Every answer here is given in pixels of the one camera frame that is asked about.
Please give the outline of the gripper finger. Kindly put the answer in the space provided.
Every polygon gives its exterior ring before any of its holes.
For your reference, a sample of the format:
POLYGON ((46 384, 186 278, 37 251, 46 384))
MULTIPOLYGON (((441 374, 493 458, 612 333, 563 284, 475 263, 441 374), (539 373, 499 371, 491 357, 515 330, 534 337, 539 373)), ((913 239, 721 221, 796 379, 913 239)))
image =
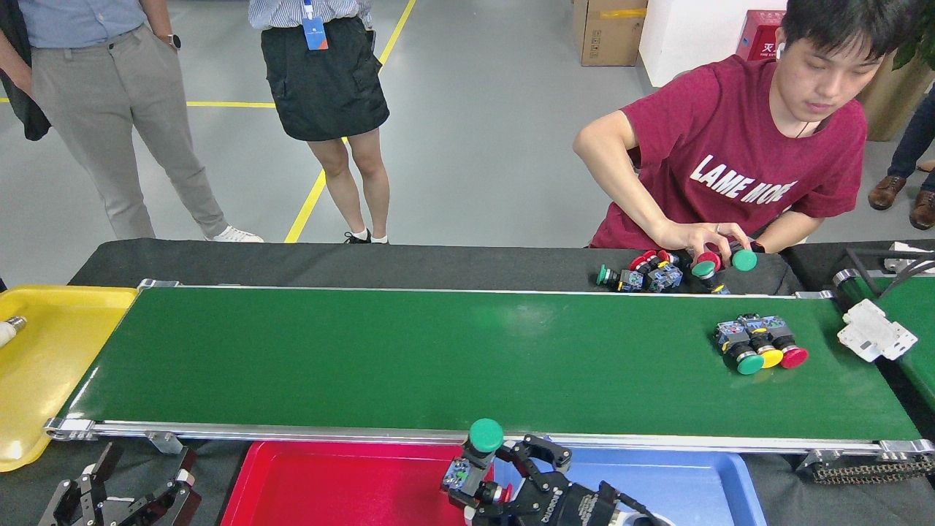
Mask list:
POLYGON ((523 482, 512 489, 514 498, 518 498, 526 489, 533 489, 534 493, 541 495, 568 496, 570 483, 565 473, 570 467, 570 449, 527 435, 518 441, 502 443, 498 457, 514 466, 523 477, 523 482))
POLYGON ((76 479, 61 481, 39 520, 39 525, 113 525, 121 504, 107 495, 106 482, 123 456, 123 447, 109 443, 97 462, 86 466, 76 479))
POLYGON ((448 489, 449 502, 460 507, 465 525, 535 525, 545 511, 545 490, 525 487, 507 503, 481 505, 467 493, 448 489))
POLYGON ((201 503, 194 492, 196 452, 183 450, 176 475, 134 500, 110 498, 110 525, 189 525, 201 503))

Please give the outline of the seated person's right hand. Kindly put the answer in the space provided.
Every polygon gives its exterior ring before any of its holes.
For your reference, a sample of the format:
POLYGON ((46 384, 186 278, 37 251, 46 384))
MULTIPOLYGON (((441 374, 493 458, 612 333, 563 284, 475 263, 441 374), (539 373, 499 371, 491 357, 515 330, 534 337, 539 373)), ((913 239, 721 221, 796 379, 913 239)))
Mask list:
POLYGON ((716 252, 723 259, 730 259, 734 250, 731 243, 741 250, 752 250, 749 237, 736 223, 692 223, 680 224, 665 221, 650 234, 652 240, 665 250, 689 249, 694 254, 716 252))

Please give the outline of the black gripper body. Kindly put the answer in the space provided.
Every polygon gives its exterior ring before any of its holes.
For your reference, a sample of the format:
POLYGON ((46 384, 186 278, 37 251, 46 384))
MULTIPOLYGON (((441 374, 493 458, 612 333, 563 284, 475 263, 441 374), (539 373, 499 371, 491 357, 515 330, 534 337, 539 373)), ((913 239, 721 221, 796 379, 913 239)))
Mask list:
POLYGON ((599 490, 579 484, 554 487, 544 510, 544 525, 621 525, 617 492, 608 484, 599 490))

